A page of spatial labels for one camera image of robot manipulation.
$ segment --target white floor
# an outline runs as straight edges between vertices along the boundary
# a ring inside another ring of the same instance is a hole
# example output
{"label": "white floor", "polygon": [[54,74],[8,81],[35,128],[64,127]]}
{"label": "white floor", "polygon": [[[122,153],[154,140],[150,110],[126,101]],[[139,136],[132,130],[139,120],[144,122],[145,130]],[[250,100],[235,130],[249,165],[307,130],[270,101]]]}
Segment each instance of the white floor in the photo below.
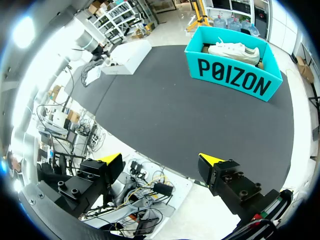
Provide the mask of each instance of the white floor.
{"label": "white floor", "polygon": [[[146,39],[153,47],[188,44],[192,33],[185,32],[185,28],[194,15],[190,10],[190,4],[183,3],[178,5],[178,10],[158,14],[161,24]],[[318,120],[314,107],[308,101],[309,85],[304,82],[297,66],[287,53],[273,45],[271,48],[280,70],[288,78],[291,92],[294,140],[291,168],[283,188],[296,192],[301,186],[306,186],[315,167],[310,155],[318,153],[318,142],[312,140],[312,128]],[[134,151],[121,140],[106,134],[102,148],[92,157],[98,159],[121,152],[125,158]],[[234,229],[238,221],[238,216],[232,215],[219,197],[213,197],[207,188],[193,184],[182,206],[154,239],[221,239]]]}

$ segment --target bolt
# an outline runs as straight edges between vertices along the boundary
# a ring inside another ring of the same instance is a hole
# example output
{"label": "bolt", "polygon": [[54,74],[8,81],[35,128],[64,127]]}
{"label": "bolt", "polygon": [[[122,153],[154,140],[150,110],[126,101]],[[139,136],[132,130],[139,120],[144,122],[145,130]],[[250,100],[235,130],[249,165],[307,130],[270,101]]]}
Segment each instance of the bolt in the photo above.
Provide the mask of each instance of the bolt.
{"label": "bolt", "polygon": [[73,195],[73,196],[75,196],[75,197],[77,197],[77,196],[79,196],[79,195],[80,195],[79,190],[78,190],[78,189],[76,189],[76,188],[73,188],[73,189],[71,190],[71,193],[72,193],[72,195]]}
{"label": "bolt", "polygon": [[227,182],[229,182],[229,181],[232,180],[232,176],[227,175],[227,176],[224,177],[224,180],[225,180],[225,182],[227,183]]}
{"label": "bolt", "polygon": [[83,172],[82,172],[81,170],[77,170],[77,171],[76,171],[76,175],[77,175],[78,177],[81,177],[81,176],[83,175]]}
{"label": "bolt", "polygon": [[242,191],[239,193],[240,198],[243,198],[243,197],[245,197],[245,196],[247,196],[247,195],[248,195],[248,192],[247,192],[246,190],[242,190]]}
{"label": "bolt", "polygon": [[30,205],[35,205],[35,204],[36,204],[36,201],[33,200],[33,199],[30,199],[30,200],[29,200],[29,203],[30,203]]}
{"label": "bolt", "polygon": [[66,189],[67,186],[64,181],[58,181],[58,187],[61,189]]}

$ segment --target cable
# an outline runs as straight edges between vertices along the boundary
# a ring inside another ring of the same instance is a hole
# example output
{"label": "cable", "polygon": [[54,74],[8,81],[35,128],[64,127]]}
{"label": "cable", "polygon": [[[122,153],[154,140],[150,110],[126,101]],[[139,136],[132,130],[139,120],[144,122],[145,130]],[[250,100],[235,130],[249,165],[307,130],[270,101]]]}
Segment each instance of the cable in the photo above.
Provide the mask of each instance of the cable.
{"label": "cable", "polygon": [[146,229],[151,229],[154,228],[155,226],[159,225],[161,223],[161,221],[164,219],[164,215],[162,214],[162,212],[156,208],[148,208],[149,210],[156,210],[161,214],[161,219],[154,224],[153,226],[149,226],[149,227],[145,227],[145,228],[140,228],[140,229],[122,229],[122,231],[142,231],[142,230],[146,230]]}
{"label": "cable", "polygon": [[244,225],[244,226],[241,227],[240,229],[232,232],[230,236],[227,236],[227,237],[225,237],[224,239],[225,239],[225,240],[228,240],[228,239],[237,237],[237,235],[240,235],[242,232],[246,231],[246,230],[247,230],[249,227],[251,227],[253,224],[262,223],[262,222],[270,225],[270,227],[272,228],[273,232],[276,232],[276,231],[277,231],[277,228],[276,228],[276,226],[274,225],[274,223],[273,223],[272,221],[270,221],[269,219],[262,218],[262,219],[257,219],[257,220],[254,220],[254,221],[249,222],[248,224]]}
{"label": "cable", "polygon": [[[152,184],[155,180],[161,179],[161,178],[162,178],[162,176],[160,176],[159,178],[156,178],[156,179],[152,179],[152,181],[150,181],[149,183],[145,184],[145,185],[142,186],[142,187],[146,187],[146,186]],[[122,203],[121,205],[119,205],[119,206],[116,208],[116,210],[119,209],[120,207],[122,207],[123,205],[125,205],[125,204],[130,200],[130,197],[131,197],[133,194],[135,194],[137,191],[139,191],[142,187],[139,187],[139,188],[137,188],[134,192],[132,192],[132,193],[129,195],[129,197],[127,198],[127,200],[126,200],[124,203]]]}
{"label": "cable", "polygon": [[118,229],[116,225],[114,225],[113,223],[111,223],[111,222],[109,222],[109,221],[107,221],[107,220],[105,220],[105,219],[103,219],[103,218],[101,218],[101,217],[98,217],[98,216],[91,216],[91,217],[96,218],[96,219],[100,219],[100,220],[102,220],[102,221],[105,221],[106,223],[108,223],[108,224],[110,224],[112,227],[114,227],[115,229]]}
{"label": "cable", "polygon": [[[71,89],[71,92],[70,92],[70,95],[69,95],[69,96],[71,96],[72,93],[73,93],[73,91],[74,91],[74,89],[75,89],[75,80],[74,80],[74,77],[73,77],[73,75],[72,75],[72,73],[71,73],[71,71],[70,71],[69,68],[68,68],[68,70],[69,70],[69,73],[70,73],[70,75],[71,75],[71,80],[72,80],[72,89]],[[54,106],[62,106],[62,105],[64,105],[64,104],[66,104],[66,103],[68,102],[68,100],[69,100],[69,99],[67,98],[67,100],[66,100],[65,102],[60,103],[60,104],[40,104],[40,105],[38,105],[38,106],[36,107],[36,109],[35,109],[36,115],[37,115],[37,117],[39,118],[41,124],[43,125],[44,130],[46,130],[47,127],[45,126],[45,124],[43,123],[43,119],[42,119],[42,118],[40,117],[40,115],[39,115],[39,111],[38,111],[39,107],[45,107],[45,106],[53,106],[53,107],[54,107]],[[63,146],[63,144],[58,140],[58,138],[57,138],[56,136],[54,136],[50,130],[49,130],[48,132],[49,132],[49,134],[50,134],[53,138],[55,138],[55,140],[61,145],[61,147],[65,150],[65,152],[66,152],[67,154],[69,154],[69,152],[67,151],[67,149],[66,149],[66,148]]]}
{"label": "cable", "polygon": [[99,59],[98,61],[90,61],[83,67],[80,78],[81,78],[81,83],[85,88],[89,86],[89,84],[88,85],[86,84],[88,72],[91,69],[95,68],[96,66],[101,65],[103,62],[104,62],[104,59]]}

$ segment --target shoe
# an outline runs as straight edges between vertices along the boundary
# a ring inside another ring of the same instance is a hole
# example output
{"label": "shoe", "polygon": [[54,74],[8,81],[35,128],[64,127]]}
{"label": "shoe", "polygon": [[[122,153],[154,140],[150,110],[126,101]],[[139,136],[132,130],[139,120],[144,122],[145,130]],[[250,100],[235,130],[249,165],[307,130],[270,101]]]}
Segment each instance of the shoe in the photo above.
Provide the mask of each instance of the shoe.
{"label": "shoe", "polygon": [[208,52],[213,55],[218,55],[234,60],[238,60],[247,64],[257,65],[260,61],[259,48],[251,49],[246,47],[241,42],[238,43],[224,43],[216,42],[208,48]]}

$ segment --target black table surface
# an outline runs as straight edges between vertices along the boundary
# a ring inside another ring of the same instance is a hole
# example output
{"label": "black table surface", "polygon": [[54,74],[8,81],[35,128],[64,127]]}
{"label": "black table surface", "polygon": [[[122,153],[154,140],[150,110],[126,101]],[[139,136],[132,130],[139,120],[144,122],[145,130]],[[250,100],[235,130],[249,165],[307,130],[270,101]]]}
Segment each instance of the black table surface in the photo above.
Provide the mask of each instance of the black table surface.
{"label": "black table surface", "polygon": [[[187,177],[203,181],[198,154],[205,153],[238,162],[246,177],[262,184],[263,193],[280,190],[294,139],[287,77],[282,74],[282,85],[264,102],[191,78],[185,47],[153,47],[134,75],[102,75],[94,81],[92,89],[107,81],[99,105],[90,105],[96,121],[135,150]],[[94,95],[89,87],[73,96],[81,105],[91,101],[84,96]]]}

